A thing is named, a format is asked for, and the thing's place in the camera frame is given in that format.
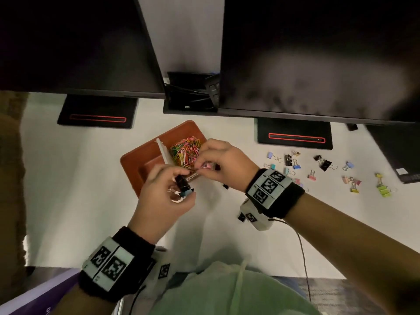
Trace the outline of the person's left hand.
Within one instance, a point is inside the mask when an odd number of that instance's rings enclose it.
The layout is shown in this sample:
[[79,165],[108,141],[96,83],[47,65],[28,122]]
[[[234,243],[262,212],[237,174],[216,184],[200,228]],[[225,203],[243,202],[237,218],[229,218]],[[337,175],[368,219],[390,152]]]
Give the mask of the person's left hand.
[[172,207],[172,201],[178,200],[177,195],[168,190],[175,188],[177,175],[189,173],[188,169],[174,165],[155,165],[141,189],[128,228],[148,243],[157,244],[181,217]]

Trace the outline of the person's right hand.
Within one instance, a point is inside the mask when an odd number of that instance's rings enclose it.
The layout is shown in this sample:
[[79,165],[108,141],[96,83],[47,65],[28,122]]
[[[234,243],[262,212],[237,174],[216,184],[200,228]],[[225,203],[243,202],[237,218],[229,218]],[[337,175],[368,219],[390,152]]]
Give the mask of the person's right hand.
[[230,188],[245,192],[250,181],[260,169],[239,148],[226,141],[208,139],[202,144],[194,169],[199,169],[204,162],[217,163],[220,166],[220,178],[208,178],[228,185]]

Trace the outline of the black binder clip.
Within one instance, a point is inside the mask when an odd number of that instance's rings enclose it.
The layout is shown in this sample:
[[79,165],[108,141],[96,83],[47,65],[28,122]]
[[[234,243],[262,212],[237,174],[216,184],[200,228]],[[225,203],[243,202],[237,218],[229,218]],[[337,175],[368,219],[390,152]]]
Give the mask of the black binder clip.
[[188,184],[187,179],[183,175],[177,175],[175,177],[175,182],[176,182],[176,185],[178,186],[180,192],[181,191],[186,191],[188,189],[192,189],[190,187],[190,185]]

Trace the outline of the person's left forearm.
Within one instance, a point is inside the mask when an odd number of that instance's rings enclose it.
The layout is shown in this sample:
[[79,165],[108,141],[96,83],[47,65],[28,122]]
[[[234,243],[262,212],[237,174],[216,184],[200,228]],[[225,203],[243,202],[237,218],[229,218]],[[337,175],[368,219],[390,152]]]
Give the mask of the person's left forearm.
[[50,315],[112,315],[116,306],[117,302],[89,296],[76,285],[64,295]]

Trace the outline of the person's right forearm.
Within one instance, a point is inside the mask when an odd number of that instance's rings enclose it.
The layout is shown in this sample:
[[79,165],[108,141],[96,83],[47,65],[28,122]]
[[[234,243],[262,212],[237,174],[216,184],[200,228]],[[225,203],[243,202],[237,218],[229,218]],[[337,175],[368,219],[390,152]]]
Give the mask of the person's right forearm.
[[309,194],[284,220],[388,315],[420,315],[420,253]]

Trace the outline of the pile of coloured paper clips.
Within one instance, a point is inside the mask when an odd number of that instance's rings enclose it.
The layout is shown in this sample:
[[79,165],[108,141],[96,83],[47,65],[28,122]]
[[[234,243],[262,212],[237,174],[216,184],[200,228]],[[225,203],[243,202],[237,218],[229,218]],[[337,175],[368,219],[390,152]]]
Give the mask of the pile of coloured paper clips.
[[179,141],[170,149],[170,155],[175,165],[186,169],[193,169],[194,163],[199,156],[201,141],[192,136]]

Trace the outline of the brown leather tray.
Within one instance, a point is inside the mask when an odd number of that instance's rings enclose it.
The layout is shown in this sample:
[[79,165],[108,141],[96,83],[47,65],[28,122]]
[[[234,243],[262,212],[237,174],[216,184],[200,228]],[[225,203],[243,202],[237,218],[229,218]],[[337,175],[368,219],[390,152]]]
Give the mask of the brown leather tray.
[[201,143],[207,141],[197,124],[192,120],[187,120],[120,158],[121,166],[136,196],[139,196],[145,180],[153,167],[157,164],[165,164],[166,159],[171,160],[169,154],[162,155],[157,140],[160,140],[162,145],[169,150],[175,143],[189,137],[195,137]]

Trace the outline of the black marker wristband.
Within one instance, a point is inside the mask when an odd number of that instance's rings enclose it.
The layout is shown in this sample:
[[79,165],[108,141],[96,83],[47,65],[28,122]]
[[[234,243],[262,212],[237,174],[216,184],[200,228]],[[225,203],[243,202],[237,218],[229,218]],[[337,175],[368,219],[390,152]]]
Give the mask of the black marker wristband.
[[305,190],[277,170],[259,169],[246,188],[245,195],[256,209],[269,218],[284,219]]
[[155,247],[122,227],[84,262],[78,278],[80,289],[113,303],[136,293],[156,263],[152,258]]

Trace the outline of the light green hooded sweatshirt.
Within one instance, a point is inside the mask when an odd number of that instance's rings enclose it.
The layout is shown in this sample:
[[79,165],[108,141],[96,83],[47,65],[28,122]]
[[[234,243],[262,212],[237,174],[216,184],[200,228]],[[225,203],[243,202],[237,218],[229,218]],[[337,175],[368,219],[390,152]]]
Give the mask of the light green hooded sweatshirt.
[[322,315],[277,279],[241,265],[214,262],[168,289],[149,315]]

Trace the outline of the black red-striped monitor base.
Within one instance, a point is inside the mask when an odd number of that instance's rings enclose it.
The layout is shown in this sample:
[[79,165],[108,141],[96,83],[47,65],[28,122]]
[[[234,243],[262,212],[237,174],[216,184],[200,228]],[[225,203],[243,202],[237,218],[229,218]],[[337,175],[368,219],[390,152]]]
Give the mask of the black red-striped monitor base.
[[137,98],[73,95],[66,96],[57,124],[62,126],[132,128]]
[[329,122],[259,117],[256,125],[256,141],[259,144],[333,149]]

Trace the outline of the scattered group of binder clips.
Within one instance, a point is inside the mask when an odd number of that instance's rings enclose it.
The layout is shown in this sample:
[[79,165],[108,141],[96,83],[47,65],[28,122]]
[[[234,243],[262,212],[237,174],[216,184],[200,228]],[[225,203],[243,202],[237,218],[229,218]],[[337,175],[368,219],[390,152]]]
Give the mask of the scattered group of binder clips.
[[[283,157],[278,157],[272,152],[268,152],[266,158],[283,164],[283,173],[292,179],[293,182],[297,183],[299,186],[303,187],[301,180],[296,178],[296,171],[301,170],[302,166],[298,163],[297,158],[301,155],[298,151],[292,151],[290,154],[285,154]],[[317,154],[313,157],[315,162],[318,164],[319,169],[323,172],[326,172],[329,169],[336,170],[338,166],[333,165],[331,161],[325,159],[322,155]],[[376,189],[379,191],[380,195],[383,198],[391,197],[393,193],[396,193],[397,189],[392,189],[391,187],[383,183],[383,175],[380,173],[375,173],[375,178],[377,179]],[[352,176],[343,175],[341,180],[345,185],[348,186],[350,193],[359,194],[360,193],[360,184],[361,180],[354,178]]]

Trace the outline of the large black computer monitor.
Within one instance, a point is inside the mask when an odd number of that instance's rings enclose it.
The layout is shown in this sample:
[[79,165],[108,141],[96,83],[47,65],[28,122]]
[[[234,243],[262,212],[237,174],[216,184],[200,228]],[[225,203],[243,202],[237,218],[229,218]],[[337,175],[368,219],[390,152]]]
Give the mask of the large black computer monitor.
[[219,111],[420,123],[420,0],[225,0]]

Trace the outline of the brown board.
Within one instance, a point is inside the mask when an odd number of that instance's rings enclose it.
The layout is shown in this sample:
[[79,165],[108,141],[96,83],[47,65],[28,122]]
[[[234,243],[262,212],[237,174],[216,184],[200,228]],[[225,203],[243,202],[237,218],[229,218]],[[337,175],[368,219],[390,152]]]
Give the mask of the brown board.
[[26,279],[25,168],[20,125],[28,96],[0,91],[0,305],[20,295]]

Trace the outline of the purple box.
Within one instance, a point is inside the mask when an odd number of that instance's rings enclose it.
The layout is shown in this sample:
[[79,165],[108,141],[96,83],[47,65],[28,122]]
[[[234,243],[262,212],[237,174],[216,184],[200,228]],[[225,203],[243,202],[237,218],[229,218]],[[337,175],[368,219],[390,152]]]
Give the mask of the purple box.
[[76,285],[79,268],[33,267],[23,293],[0,306],[0,315],[50,315]]

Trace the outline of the black flat device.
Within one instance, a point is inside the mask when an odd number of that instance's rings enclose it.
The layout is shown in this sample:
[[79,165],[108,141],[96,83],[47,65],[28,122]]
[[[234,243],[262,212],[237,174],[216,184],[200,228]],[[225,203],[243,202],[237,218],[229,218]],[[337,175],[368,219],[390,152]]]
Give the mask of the black flat device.
[[420,183],[420,123],[365,125],[403,184]]

